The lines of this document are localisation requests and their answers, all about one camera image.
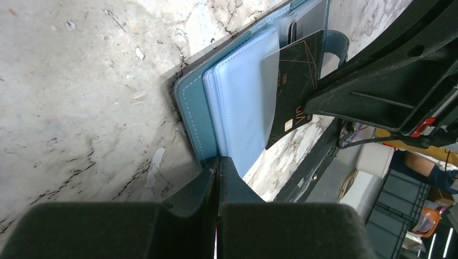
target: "floor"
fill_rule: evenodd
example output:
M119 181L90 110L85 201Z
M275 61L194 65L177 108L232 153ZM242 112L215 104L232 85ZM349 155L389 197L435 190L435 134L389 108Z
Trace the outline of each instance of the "floor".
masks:
M410 0L332 0L349 57ZM0 250L48 201L162 200L199 169L171 96L175 74L280 0L0 2ZM245 181L272 200L332 118L265 152Z

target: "blue wallet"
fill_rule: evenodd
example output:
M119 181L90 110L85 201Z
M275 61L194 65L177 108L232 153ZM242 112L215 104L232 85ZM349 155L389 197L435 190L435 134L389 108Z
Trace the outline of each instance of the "blue wallet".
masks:
M230 156L242 177L265 148L275 112L278 65L261 61L285 45L290 21L314 21L298 24L304 28L298 35L324 29L325 52L336 54L343 64L348 38L326 30L328 6L329 0L286 3L175 83L175 98L201 167L213 156Z

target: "marble surface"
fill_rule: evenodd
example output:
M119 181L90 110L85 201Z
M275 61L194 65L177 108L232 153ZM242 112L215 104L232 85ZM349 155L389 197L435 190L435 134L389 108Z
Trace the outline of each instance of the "marble surface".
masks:
M0 2L0 250L49 201L162 200L199 169L173 96L176 73L280 0ZM333 0L350 57L409 1ZM265 151L245 180L272 200L332 119Z

